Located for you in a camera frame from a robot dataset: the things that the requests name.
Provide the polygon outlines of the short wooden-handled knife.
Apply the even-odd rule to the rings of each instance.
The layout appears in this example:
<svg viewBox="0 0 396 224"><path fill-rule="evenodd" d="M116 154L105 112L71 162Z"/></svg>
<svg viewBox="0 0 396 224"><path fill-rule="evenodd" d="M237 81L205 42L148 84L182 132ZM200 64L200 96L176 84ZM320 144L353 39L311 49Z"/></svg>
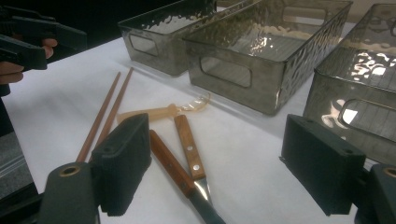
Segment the short wooden-handled knife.
<svg viewBox="0 0 396 224"><path fill-rule="evenodd" d="M194 185L196 188L198 188L202 196L210 204L212 204L210 187L206 179L205 167L201 160L198 147L196 146L189 121L185 115L179 115L174 118L174 122L177 128L180 143L189 165Z"/></svg>

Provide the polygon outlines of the wooden handled knife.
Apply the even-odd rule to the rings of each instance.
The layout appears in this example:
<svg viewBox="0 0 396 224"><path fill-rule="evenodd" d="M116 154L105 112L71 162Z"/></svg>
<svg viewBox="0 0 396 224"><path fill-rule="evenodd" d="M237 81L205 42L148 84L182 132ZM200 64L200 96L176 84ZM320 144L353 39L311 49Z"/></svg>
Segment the wooden handled knife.
<svg viewBox="0 0 396 224"><path fill-rule="evenodd" d="M151 150L174 183L191 202L205 224L226 224L216 209L195 187L194 181L182 168L172 152L155 131L149 131Z"/></svg>

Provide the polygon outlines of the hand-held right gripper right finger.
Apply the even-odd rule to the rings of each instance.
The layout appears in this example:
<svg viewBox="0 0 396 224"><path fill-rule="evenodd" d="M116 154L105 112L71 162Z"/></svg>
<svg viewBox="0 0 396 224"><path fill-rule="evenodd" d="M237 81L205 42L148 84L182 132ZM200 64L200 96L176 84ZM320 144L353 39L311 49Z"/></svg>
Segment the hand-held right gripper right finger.
<svg viewBox="0 0 396 224"><path fill-rule="evenodd" d="M312 119L289 114L280 159L326 215L349 213L349 192L365 162L359 149Z"/></svg>

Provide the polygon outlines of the aluminium rail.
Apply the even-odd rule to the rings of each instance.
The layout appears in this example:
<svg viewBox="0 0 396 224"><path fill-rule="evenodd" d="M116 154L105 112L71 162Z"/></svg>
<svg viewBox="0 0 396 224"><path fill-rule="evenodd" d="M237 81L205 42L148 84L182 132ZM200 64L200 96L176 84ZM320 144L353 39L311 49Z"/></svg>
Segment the aluminium rail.
<svg viewBox="0 0 396 224"><path fill-rule="evenodd" d="M18 155L5 161L0 161L0 178L15 173L29 173L28 165L23 155Z"/></svg>

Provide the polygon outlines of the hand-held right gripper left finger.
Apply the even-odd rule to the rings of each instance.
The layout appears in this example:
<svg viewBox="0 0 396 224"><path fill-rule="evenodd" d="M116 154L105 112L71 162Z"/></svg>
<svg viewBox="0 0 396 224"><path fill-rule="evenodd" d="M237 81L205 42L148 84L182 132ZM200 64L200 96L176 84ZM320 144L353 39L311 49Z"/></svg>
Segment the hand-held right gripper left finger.
<svg viewBox="0 0 396 224"><path fill-rule="evenodd" d="M125 119L94 149L94 192L104 213L125 214L150 163L148 114Z"/></svg>

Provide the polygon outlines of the white table sheet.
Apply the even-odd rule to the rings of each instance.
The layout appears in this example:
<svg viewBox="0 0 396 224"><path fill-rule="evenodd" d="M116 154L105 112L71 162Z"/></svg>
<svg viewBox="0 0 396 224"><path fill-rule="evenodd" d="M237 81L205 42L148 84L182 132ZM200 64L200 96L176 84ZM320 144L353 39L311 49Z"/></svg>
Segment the white table sheet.
<svg viewBox="0 0 396 224"><path fill-rule="evenodd" d="M327 216L280 159L286 117L301 114L300 88L274 116L218 95L189 123L204 163L213 204L227 224L353 224ZM131 61L121 39L29 71L4 102L38 190L48 174L74 161L102 106L120 99L123 112L184 105L202 94L187 75L169 77ZM157 161L146 171L128 211L102 224L202 224Z"/></svg>

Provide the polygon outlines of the brown wooden chopstick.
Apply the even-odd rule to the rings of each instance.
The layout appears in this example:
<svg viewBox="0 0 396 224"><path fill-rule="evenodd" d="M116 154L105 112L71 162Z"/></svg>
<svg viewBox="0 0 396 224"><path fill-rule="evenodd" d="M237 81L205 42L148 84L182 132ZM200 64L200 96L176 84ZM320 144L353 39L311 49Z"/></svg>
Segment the brown wooden chopstick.
<svg viewBox="0 0 396 224"><path fill-rule="evenodd" d="M117 97L115 98L115 100L113 102L113 105L110 104L110 102L112 101L112 98L111 98L108 108L106 110L106 113L102 119L100 126L99 126L98 132L92 142L92 146L90 148L88 155L90 154L92 148L99 146L106 139L106 137L109 135L109 133L111 131L111 127L113 125L113 122L114 122L116 115L119 111L120 104L122 102L124 93L126 92L129 81L132 77L133 71L134 71L134 69L131 67L128 74L126 75L126 78L124 79L124 81L120 87L120 90L117 94Z"/></svg>
<svg viewBox="0 0 396 224"><path fill-rule="evenodd" d="M93 124L92 124L92 126L90 128L90 131L89 131L89 133L88 133L88 135L87 135L87 137L86 137L86 139L85 139L85 141L84 141L84 143L83 143L83 145L82 145L82 147L81 147L81 149L80 149L80 151L78 153L78 156L76 158L76 162L84 162L86 160L87 155L88 155L88 153L90 151L90 148L92 146L92 142L93 142L93 140L94 140L94 138L95 138L95 136L96 136L96 134L98 132L99 126L100 126L100 124L102 122L102 119L103 119L105 113L106 113L106 110L108 108L109 102L110 102L110 100L112 98L112 95L114 93L114 90L116 89L116 87L118 85L119 79L120 79L120 73L117 73L117 75L114 78L114 81L113 81L109 91L107 92L106 98L103 101L103 103L102 103L102 105L101 105L101 107L99 109L99 112L98 112L98 114L97 114L97 116L96 116L96 118L95 118L95 120L94 120L94 122L93 122Z"/></svg>

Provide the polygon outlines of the smoky clear plastic bin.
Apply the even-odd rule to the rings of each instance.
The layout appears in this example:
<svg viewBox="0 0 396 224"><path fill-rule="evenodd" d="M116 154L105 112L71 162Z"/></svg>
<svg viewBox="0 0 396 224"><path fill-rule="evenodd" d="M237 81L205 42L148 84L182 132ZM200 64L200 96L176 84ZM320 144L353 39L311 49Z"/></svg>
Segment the smoky clear plastic bin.
<svg viewBox="0 0 396 224"><path fill-rule="evenodd" d="M315 68L304 116L396 166L396 4L374 4Z"/></svg>
<svg viewBox="0 0 396 224"><path fill-rule="evenodd" d="M182 38L216 13L214 0L180 0L120 21L132 61L179 76L187 70Z"/></svg>
<svg viewBox="0 0 396 224"><path fill-rule="evenodd" d="M185 36L191 84L274 115L337 45L350 1L258 0Z"/></svg>

